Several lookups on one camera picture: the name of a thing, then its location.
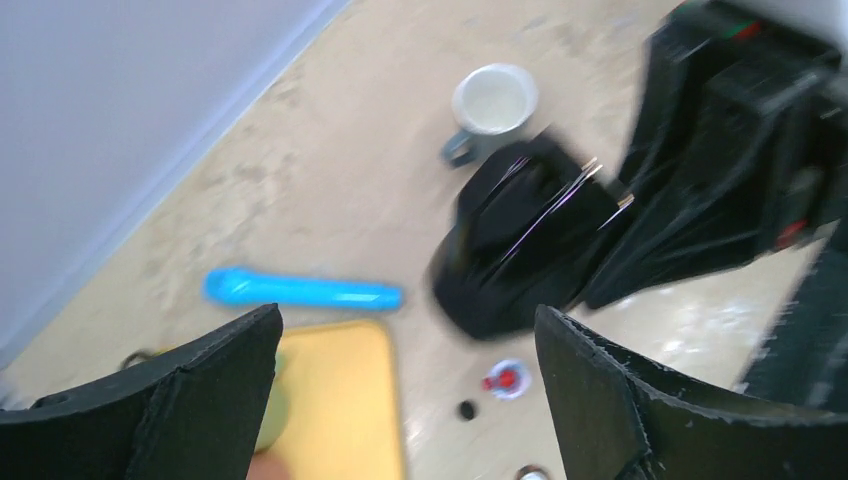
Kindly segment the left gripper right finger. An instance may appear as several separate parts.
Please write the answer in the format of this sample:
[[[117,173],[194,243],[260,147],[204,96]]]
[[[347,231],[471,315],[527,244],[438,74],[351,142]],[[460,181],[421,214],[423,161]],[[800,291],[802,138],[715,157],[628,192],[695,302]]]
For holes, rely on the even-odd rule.
[[[559,310],[535,313],[535,343],[570,479],[843,479],[844,414],[697,380]]]

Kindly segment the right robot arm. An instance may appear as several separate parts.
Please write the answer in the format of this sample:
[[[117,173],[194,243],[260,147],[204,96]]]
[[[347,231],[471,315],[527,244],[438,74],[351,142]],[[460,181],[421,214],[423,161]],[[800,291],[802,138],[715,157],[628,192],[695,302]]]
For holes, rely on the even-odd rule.
[[[618,173],[630,226],[590,277],[600,308],[834,231],[743,377],[763,399],[847,409],[847,79],[838,50],[727,1],[652,35]]]

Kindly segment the grey mug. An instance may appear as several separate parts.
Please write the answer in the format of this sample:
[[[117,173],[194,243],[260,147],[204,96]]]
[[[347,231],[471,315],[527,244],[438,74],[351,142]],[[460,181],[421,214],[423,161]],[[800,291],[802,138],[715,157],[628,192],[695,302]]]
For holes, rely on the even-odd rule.
[[[459,168],[514,141],[538,103],[536,81],[520,66],[493,63],[472,71],[452,95],[458,131],[442,147],[443,160]]]

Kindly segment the black mug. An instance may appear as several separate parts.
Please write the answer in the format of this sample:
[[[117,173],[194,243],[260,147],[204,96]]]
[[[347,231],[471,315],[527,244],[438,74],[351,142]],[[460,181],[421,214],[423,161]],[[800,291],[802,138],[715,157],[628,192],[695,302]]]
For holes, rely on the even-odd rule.
[[[482,341],[528,332],[537,306],[578,300],[632,220],[633,195],[604,185],[600,169],[547,132],[480,166],[429,269],[459,331]]]

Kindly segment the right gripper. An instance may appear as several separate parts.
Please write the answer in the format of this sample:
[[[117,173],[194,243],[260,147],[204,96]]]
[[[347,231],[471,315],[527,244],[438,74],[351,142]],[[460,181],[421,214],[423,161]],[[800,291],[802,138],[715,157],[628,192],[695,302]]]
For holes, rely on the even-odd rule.
[[[651,36],[622,181],[632,220],[582,299],[743,266],[847,210],[847,50],[736,1],[687,1]]]

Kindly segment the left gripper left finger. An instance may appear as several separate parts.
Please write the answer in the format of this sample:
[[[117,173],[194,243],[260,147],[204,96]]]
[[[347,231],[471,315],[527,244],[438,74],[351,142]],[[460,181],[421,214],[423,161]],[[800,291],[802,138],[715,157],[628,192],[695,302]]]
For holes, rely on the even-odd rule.
[[[5,479],[243,479],[275,373],[274,304],[1,415]]]

